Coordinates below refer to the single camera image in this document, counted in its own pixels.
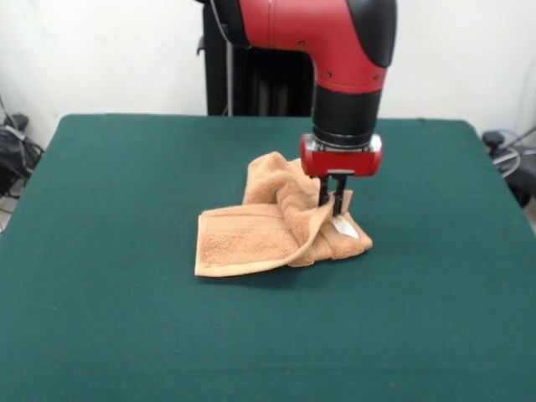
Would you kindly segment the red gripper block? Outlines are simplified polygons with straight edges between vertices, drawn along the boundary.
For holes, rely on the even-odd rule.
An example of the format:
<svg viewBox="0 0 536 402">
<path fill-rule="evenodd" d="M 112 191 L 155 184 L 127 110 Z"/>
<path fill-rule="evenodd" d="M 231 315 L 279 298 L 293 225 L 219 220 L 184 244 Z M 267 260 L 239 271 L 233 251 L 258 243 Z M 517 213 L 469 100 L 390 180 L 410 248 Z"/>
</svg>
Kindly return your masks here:
<svg viewBox="0 0 536 402">
<path fill-rule="evenodd" d="M 337 179 L 333 215 L 339 216 L 342 212 L 347 176 L 372 176 L 378 171 L 382 159 L 382 139 L 380 135 L 373 134 L 365 147 L 344 150 L 325 147 L 311 133 L 306 133 L 301 136 L 300 155 L 303 172 L 311 178 L 320 178 L 319 206 L 330 200 L 329 176 Z"/>
</svg>

